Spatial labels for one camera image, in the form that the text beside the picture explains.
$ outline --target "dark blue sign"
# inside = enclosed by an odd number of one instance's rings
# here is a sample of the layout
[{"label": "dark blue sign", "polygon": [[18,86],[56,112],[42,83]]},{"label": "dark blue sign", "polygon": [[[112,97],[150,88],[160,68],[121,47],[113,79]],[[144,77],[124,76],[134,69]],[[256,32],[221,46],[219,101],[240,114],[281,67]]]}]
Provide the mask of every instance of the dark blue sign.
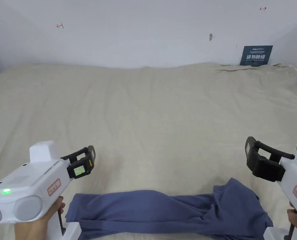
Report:
[{"label": "dark blue sign", "polygon": [[267,65],[273,46],[244,46],[240,65],[259,67]]}]

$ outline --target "bed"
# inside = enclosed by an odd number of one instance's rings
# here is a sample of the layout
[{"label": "bed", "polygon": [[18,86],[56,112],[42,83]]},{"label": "bed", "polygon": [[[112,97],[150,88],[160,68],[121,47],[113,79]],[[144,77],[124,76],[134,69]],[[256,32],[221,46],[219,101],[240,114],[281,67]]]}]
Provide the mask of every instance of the bed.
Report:
[{"label": "bed", "polygon": [[[234,177],[256,192],[276,226],[288,227],[278,184],[255,178],[246,166],[248,136],[296,151],[296,68],[22,65],[0,74],[0,179],[29,161],[36,142],[53,140],[63,156],[95,147],[93,172],[69,185],[66,203],[77,192],[208,193]],[[0,225],[0,239],[13,238],[13,227]]]}]

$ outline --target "red marking on wall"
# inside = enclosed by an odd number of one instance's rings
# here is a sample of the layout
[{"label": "red marking on wall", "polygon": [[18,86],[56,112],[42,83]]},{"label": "red marking on wall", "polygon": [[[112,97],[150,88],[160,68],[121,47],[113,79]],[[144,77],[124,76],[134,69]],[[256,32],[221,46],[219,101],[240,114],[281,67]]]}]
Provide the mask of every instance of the red marking on wall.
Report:
[{"label": "red marking on wall", "polygon": [[49,188],[47,188],[47,191],[49,193],[49,196],[52,196],[54,192],[61,186],[61,181],[58,178]]},{"label": "red marking on wall", "polygon": [[63,23],[61,22],[61,24],[60,25],[56,25],[58,28],[60,27],[60,26],[62,26],[62,28],[64,29],[64,27],[63,27]]}]

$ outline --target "mattress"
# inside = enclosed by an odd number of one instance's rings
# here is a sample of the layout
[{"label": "mattress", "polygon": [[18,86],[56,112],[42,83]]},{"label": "mattress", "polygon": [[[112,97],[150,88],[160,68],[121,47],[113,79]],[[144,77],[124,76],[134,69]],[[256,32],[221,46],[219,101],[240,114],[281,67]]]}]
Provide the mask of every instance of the mattress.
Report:
[{"label": "mattress", "polygon": [[[276,226],[288,227],[288,200],[278,184],[246,166],[248,136],[295,153],[296,68],[23,65],[0,74],[0,179],[29,161],[36,142],[53,140],[63,156],[95,147],[94,170],[68,186],[66,203],[80,192],[208,193],[234,177],[256,192]],[[0,239],[14,239],[12,225],[0,225]]]}]

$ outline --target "white handheld gripper device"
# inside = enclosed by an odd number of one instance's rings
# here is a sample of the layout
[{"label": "white handheld gripper device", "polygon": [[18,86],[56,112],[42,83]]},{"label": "white handheld gripper device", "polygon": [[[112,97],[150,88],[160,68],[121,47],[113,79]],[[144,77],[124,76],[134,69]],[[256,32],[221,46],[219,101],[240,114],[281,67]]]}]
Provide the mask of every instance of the white handheld gripper device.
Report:
[{"label": "white handheld gripper device", "polygon": [[[30,147],[30,162],[0,181],[0,223],[32,222],[50,209],[74,178],[91,173],[95,150],[85,147],[68,156],[58,155],[54,142],[39,142]],[[47,226],[47,240],[77,240],[78,222],[62,224],[60,212]]]}]

